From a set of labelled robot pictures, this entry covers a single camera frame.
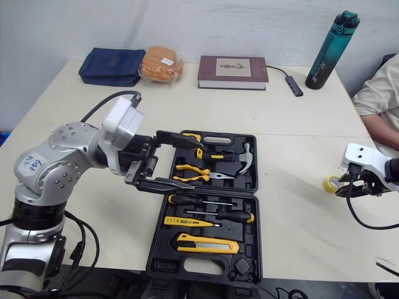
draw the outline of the floor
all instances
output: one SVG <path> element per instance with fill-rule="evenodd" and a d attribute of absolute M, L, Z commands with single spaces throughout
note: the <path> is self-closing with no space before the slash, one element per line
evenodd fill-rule
<path fill-rule="evenodd" d="M 68 271 L 69 266 L 63 265 L 60 275 L 53 278 L 50 287 L 59 287 L 62 277 Z M 276 299 L 276 287 L 288 292 L 293 289 L 302 290 L 309 299 L 373 299 L 368 293 L 366 283 L 265 278 L 258 290 L 251 290 L 249 293 L 239 290 L 240 295 L 236 296 L 232 288 L 222 285 L 152 280 L 146 273 L 103 268 L 95 268 L 76 289 L 108 292 L 115 299 L 273 299 L 272 295 Z M 300 299 L 301 296 L 294 295 L 294 298 Z M 280 299 L 288 299 L 287 294 L 280 291 Z"/>

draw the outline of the water bottle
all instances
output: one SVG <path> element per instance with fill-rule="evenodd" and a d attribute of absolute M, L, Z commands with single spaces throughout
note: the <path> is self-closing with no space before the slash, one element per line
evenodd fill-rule
<path fill-rule="evenodd" d="M 306 86 L 311 89 L 320 89 L 324 86 L 359 22 L 357 14 L 350 11 L 344 11 L 335 18 L 306 78 Z"/>

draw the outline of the pliers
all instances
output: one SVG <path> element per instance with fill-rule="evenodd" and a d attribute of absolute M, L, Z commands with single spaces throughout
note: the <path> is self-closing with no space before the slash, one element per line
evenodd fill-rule
<path fill-rule="evenodd" d="M 200 170 L 200 168 L 189 165 L 189 164 L 184 164 L 184 165 L 176 165 L 177 170 L 192 170 L 200 176 L 195 176 L 192 178 L 179 178 L 178 176 L 174 176 L 173 179 L 177 179 L 178 181 L 181 182 L 193 182 L 197 181 L 199 179 L 202 179 L 204 182 L 209 182 L 209 179 L 235 179 L 234 176 L 227 176 L 223 173 L 212 173 L 209 169 L 204 169 Z"/>

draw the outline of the beige sleeve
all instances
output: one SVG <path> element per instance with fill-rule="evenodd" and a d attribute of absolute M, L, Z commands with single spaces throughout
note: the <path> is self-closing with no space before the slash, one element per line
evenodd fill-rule
<path fill-rule="evenodd" d="M 353 97 L 359 115 L 373 115 L 399 107 L 399 54 L 388 60 Z"/>

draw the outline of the tape roll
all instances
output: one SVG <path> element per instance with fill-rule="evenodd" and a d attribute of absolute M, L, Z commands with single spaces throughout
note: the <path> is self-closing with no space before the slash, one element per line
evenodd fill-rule
<path fill-rule="evenodd" d="M 334 194 L 339 188 L 343 187 L 344 184 L 339 181 L 338 176 L 329 176 L 324 180 L 323 186 L 328 193 Z"/>

